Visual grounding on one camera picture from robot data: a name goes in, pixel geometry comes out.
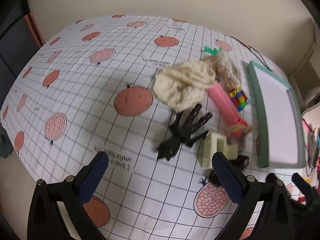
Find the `pink hair roller clip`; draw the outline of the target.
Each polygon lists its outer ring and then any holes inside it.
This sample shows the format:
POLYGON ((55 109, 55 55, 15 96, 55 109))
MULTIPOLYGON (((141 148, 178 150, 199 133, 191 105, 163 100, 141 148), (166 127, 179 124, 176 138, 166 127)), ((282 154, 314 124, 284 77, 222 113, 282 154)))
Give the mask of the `pink hair roller clip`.
POLYGON ((253 126, 241 118, 240 113, 219 83, 215 83, 213 87, 208 89, 208 95, 216 104, 228 125, 226 129, 227 137, 244 138, 252 132, 253 126))

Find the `cream hair claw clip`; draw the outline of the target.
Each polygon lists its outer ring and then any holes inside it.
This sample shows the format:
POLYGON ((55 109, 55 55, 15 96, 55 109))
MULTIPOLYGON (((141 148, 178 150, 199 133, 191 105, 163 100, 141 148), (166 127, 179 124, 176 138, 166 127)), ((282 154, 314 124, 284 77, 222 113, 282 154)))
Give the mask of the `cream hair claw clip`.
POLYGON ((235 160, 238 157, 238 146, 228 144, 224 135, 209 132, 203 141, 202 169, 212 169, 212 157, 216 152, 222 152, 228 160, 235 160))

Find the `colourful building block toy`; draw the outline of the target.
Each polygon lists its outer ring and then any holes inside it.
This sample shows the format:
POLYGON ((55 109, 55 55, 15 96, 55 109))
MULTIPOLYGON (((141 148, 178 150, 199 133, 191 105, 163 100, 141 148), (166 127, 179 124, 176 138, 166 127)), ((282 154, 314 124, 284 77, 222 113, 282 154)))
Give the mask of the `colourful building block toy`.
POLYGON ((251 103, 241 87, 231 90, 229 98, 239 112, 251 103))

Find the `black toy hand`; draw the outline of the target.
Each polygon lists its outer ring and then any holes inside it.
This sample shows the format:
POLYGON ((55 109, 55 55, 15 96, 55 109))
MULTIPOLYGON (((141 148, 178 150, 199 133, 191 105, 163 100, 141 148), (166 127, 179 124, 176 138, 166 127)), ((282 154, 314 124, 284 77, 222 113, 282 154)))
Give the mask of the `black toy hand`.
POLYGON ((172 133, 172 136, 161 142, 157 147, 157 160, 167 159, 167 161, 169 161, 178 153, 178 150, 183 144, 188 147, 193 147, 195 142, 204 139, 208 135, 209 131, 206 130, 203 133, 192 137, 194 133, 196 133, 213 117, 212 113, 208 112, 204 116, 200 117, 196 123, 194 123, 194 120, 198 116, 201 108, 202 105, 197 103, 190 111, 182 125, 180 125, 180 121, 184 111, 177 113, 174 123, 169 126, 169 131, 172 133))

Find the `cotton swab pack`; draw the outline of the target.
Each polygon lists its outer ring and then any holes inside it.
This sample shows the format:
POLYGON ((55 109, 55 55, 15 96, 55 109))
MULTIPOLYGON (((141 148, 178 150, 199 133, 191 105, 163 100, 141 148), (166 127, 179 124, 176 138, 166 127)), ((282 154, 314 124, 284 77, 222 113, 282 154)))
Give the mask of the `cotton swab pack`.
POLYGON ((224 50, 217 52, 217 75, 228 90, 233 90, 240 86, 238 67, 224 50))

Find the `cream lace scrunchie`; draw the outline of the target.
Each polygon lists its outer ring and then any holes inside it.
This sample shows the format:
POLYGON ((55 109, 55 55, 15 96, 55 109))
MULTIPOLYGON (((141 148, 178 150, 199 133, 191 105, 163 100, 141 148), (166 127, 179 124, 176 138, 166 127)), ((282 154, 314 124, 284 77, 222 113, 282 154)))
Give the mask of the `cream lace scrunchie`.
POLYGON ((203 61, 187 61, 165 66, 153 84, 155 96, 176 113, 193 108, 201 102, 205 91, 216 77, 216 62, 209 57, 203 61))

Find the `green plastic figure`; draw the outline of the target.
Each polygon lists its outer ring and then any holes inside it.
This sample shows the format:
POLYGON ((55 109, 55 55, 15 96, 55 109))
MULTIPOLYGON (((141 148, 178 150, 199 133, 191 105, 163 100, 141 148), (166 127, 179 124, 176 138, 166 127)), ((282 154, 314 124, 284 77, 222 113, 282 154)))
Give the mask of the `green plastic figure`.
POLYGON ((208 46, 204 46, 204 47, 202 48, 202 52, 203 52, 203 53, 206 53, 206 54, 209 54, 210 56, 217 55, 218 52, 220 52, 221 50, 222 50, 221 47, 219 47, 219 48, 210 48, 210 47, 208 47, 208 46))

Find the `black toy car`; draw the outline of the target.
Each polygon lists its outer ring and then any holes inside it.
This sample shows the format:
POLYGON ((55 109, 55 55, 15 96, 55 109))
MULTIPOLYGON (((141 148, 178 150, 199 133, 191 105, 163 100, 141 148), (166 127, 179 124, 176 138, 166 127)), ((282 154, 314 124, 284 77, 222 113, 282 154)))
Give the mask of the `black toy car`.
MULTIPOLYGON (((234 160, 230 160, 229 161, 233 166, 237 167, 238 169, 240 169, 240 171, 244 171, 248 165, 249 165, 249 157, 245 156, 245 155, 239 155, 236 159, 234 160)), ((222 186, 219 178, 217 177, 216 173, 214 170, 211 171, 208 181, 210 183, 213 183, 215 186, 222 186)))

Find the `teal rimmed white tray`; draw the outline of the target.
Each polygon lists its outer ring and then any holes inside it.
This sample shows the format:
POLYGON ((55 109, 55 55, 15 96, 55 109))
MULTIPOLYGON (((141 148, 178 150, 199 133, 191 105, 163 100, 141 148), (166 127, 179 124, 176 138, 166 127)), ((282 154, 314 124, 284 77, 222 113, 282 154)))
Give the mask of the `teal rimmed white tray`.
POLYGON ((304 168, 302 118, 292 86, 256 61, 246 70, 258 120, 258 166, 304 168))

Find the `fruit pattern grid tablecloth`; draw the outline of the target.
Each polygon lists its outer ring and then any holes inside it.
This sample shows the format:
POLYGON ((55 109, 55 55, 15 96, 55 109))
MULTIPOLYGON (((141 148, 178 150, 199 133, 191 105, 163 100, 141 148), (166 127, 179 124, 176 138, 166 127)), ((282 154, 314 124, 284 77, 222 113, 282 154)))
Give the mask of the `fruit pattern grid tablecloth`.
POLYGON ((114 15, 79 20, 61 30, 25 65, 1 107, 1 124, 32 178, 59 183, 75 176, 103 151, 108 168, 84 209, 104 239, 216 239, 235 213, 223 186, 202 169, 203 141, 183 144, 169 161, 157 147, 170 138, 177 113, 152 88, 165 66, 203 61, 226 51, 237 65, 240 86, 251 103, 240 116, 253 126, 244 138, 227 137, 228 125, 208 89, 196 123, 213 117, 204 131, 237 144, 249 157, 242 171, 259 182, 274 173, 290 198, 293 239, 319 239, 319 198, 306 200, 292 182, 298 173, 319 194, 319 131, 303 119, 304 168, 258 166, 258 120, 246 67, 256 61, 289 83, 270 59, 237 38, 174 18, 114 15))

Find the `white bed frame shelf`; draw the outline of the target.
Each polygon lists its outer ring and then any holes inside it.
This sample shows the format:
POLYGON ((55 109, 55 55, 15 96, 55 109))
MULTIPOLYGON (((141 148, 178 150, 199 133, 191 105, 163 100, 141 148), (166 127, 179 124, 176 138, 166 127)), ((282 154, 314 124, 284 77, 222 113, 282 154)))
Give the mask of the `white bed frame shelf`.
POLYGON ((300 112, 319 103, 319 44, 314 43, 304 60, 289 76, 300 112))

